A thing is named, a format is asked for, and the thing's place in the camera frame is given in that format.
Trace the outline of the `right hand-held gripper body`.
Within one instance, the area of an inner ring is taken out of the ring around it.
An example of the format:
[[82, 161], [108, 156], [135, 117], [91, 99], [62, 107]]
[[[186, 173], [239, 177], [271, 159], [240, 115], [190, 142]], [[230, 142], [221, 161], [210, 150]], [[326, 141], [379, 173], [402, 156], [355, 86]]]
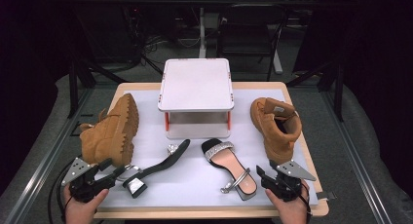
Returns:
[[302, 179], [316, 180], [312, 174], [293, 160], [278, 164], [277, 176], [275, 178], [268, 177], [268, 180], [261, 179], [261, 186], [270, 189], [284, 202], [290, 202], [299, 197], [302, 189]]

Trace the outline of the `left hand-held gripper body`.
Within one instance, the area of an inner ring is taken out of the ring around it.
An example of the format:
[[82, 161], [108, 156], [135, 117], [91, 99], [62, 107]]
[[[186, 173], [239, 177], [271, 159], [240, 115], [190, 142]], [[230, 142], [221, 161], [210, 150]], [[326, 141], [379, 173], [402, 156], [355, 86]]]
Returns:
[[81, 158], [75, 158], [72, 162], [61, 185], [69, 186], [70, 194], [75, 200], [87, 203], [103, 189], [110, 189], [115, 185], [116, 178], [111, 174], [100, 179], [94, 178], [100, 171], [98, 164], [90, 165]]

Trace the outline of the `tan suede boot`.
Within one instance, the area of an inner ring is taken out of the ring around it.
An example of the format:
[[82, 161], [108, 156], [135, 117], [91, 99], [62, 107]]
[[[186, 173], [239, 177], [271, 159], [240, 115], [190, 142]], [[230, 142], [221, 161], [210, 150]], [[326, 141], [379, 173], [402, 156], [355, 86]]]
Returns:
[[80, 126], [82, 157], [88, 164], [112, 160], [114, 167], [126, 166], [133, 154], [132, 140], [136, 136], [139, 115], [133, 96], [121, 96], [107, 115], [101, 111], [98, 121]]
[[290, 161], [302, 131], [295, 107], [271, 97], [259, 97], [250, 105], [250, 118], [263, 135], [267, 158], [278, 165]]

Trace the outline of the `black rhinestone strap sandal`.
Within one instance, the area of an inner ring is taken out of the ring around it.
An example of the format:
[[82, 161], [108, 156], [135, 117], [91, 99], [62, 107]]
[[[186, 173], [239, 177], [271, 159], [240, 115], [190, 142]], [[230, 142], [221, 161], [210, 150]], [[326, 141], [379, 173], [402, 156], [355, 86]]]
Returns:
[[257, 184], [250, 175], [250, 168], [245, 168], [234, 153], [234, 144], [212, 138], [202, 144], [206, 160], [215, 168], [225, 169], [232, 180], [220, 189], [223, 194], [235, 190], [243, 201], [255, 196]]
[[167, 147], [169, 155], [163, 161], [132, 175], [123, 182], [123, 187], [129, 191], [134, 199], [137, 198], [147, 189], [147, 185], [142, 181], [142, 179], [148, 175], [172, 167], [186, 151], [190, 145], [190, 142], [190, 139], [184, 139], [180, 144], [170, 144]]

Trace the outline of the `white two-tier shoe rack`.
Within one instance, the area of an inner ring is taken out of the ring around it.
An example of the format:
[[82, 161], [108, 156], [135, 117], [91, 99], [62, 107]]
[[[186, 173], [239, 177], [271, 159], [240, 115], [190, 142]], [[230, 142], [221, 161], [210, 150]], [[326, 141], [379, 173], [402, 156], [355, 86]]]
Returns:
[[166, 135], [226, 138], [235, 106], [229, 61], [225, 58], [169, 59], [165, 64], [158, 109]]

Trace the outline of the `person's right hand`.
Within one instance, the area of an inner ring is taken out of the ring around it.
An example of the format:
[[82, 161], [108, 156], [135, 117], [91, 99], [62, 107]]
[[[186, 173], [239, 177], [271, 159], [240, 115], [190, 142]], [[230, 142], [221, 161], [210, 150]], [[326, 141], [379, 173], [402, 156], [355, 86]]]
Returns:
[[294, 201], [284, 202], [274, 195], [270, 189], [266, 189], [265, 193], [274, 207], [278, 210], [283, 224], [307, 224], [309, 191], [309, 185], [305, 181], [302, 181], [301, 197]]

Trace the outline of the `person's left hand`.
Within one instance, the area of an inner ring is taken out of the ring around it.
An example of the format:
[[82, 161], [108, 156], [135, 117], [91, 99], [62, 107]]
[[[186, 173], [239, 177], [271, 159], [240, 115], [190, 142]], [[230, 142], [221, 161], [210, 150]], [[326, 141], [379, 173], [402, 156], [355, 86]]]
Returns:
[[88, 203], [81, 203], [71, 197], [69, 187], [66, 186], [63, 191], [65, 199], [65, 223], [92, 224], [96, 209], [108, 194], [109, 190], [103, 189]]

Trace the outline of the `grey tape strip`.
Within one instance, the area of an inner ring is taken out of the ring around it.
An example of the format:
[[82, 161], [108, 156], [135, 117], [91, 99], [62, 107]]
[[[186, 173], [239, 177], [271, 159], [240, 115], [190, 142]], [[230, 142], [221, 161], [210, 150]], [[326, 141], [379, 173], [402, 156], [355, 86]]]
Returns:
[[317, 197], [319, 200], [327, 200], [327, 201], [335, 200], [337, 198], [334, 192], [326, 192], [326, 191], [317, 192]]

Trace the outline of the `white table mat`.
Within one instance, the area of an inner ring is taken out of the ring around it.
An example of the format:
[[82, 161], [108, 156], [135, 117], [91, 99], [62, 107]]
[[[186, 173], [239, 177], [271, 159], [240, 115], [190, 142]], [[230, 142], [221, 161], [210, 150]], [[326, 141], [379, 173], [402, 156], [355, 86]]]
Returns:
[[[139, 112], [139, 125], [133, 140], [132, 163], [139, 168], [149, 168], [163, 161], [168, 155], [167, 147], [179, 144], [179, 139], [168, 139], [164, 114], [158, 109], [157, 91], [133, 91]], [[289, 102], [290, 97], [280, 89], [235, 90], [235, 107], [232, 111], [231, 134], [227, 138], [234, 144], [234, 153], [241, 164], [250, 169], [255, 181], [260, 180], [256, 169], [261, 167], [267, 175], [276, 172], [267, 159], [263, 137], [250, 120], [249, 108], [258, 97], [272, 97]], [[236, 191], [221, 192], [231, 180], [225, 169], [212, 166], [202, 151], [202, 141], [192, 139], [189, 147], [172, 167], [143, 178], [147, 189], [137, 198], [121, 183], [109, 190], [101, 208], [144, 207], [207, 207], [207, 206], [265, 206], [270, 202], [262, 187], [256, 195], [243, 201]]]

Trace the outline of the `black metal stand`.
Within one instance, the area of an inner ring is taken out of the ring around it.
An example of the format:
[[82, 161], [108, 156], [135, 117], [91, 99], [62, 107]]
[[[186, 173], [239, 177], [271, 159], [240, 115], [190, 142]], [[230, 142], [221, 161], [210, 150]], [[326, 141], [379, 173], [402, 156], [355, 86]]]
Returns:
[[321, 66], [307, 71], [297, 78], [286, 83], [288, 87], [294, 87], [302, 82], [310, 79], [316, 74], [320, 74], [321, 77], [317, 83], [318, 90], [320, 92], [327, 92], [331, 86], [334, 86], [333, 96], [333, 111], [339, 121], [343, 122], [342, 117], [342, 100], [343, 100], [343, 87], [344, 87], [344, 69], [338, 61], [329, 61]]
[[69, 67], [69, 92], [70, 92], [70, 112], [68, 117], [74, 116], [79, 108], [78, 98], [78, 84], [80, 81], [87, 89], [92, 89], [96, 85], [96, 80], [92, 74], [95, 71], [104, 77], [118, 83], [126, 83], [126, 80], [104, 69], [102, 66], [96, 64], [85, 58], [74, 57]]

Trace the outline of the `black folding chair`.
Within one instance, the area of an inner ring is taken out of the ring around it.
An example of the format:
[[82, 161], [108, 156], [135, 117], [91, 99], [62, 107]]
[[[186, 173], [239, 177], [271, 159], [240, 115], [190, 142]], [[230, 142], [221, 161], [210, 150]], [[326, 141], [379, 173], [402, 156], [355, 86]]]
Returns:
[[269, 59], [266, 80], [275, 70], [274, 58], [287, 21], [287, 10], [276, 4], [234, 4], [218, 15], [217, 57]]

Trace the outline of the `aluminium frame rail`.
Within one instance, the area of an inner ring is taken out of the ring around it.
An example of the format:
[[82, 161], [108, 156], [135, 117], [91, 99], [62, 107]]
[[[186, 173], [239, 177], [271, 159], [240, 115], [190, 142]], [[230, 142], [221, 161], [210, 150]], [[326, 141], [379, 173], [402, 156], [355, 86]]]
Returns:
[[57, 96], [51, 116], [0, 197], [0, 224], [49, 222], [48, 195], [61, 170], [57, 162], [93, 93], [94, 89], [81, 91], [79, 107], [71, 118], [65, 104], [69, 97], [62, 93]]
[[377, 192], [375, 185], [373, 184], [361, 157], [358, 154], [356, 146], [347, 131], [345, 123], [342, 122], [336, 115], [333, 107], [333, 99], [329, 93], [320, 92], [321, 98], [323, 99], [327, 111], [331, 116], [336, 128], [340, 132], [341, 137], [344, 141], [344, 150], [350, 161], [350, 165], [353, 169], [354, 174], [357, 177], [358, 184], [366, 198], [370, 209], [376, 219], [377, 224], [393, 224], [393, 221], [389, 217], [389, 214]]

